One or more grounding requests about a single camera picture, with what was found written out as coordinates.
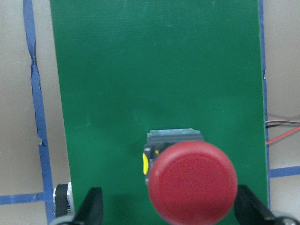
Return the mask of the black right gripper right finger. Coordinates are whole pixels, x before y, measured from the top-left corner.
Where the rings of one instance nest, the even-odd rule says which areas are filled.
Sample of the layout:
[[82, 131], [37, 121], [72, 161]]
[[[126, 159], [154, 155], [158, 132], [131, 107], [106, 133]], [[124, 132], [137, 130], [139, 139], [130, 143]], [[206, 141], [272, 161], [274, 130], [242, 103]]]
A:
[[240, 225], [274, 225], [275, 216], [246, 185], [238, 185], [234, 214]]

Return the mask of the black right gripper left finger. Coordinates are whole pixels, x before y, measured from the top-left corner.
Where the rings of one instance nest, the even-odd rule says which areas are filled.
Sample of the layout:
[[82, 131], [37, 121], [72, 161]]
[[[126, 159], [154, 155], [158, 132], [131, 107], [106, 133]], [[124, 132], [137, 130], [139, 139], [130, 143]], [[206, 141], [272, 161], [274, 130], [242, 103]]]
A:
[[103, 222], [103, 194], [101, 187], [92, 187], [71, 221], [72, 225], [101, 225]]

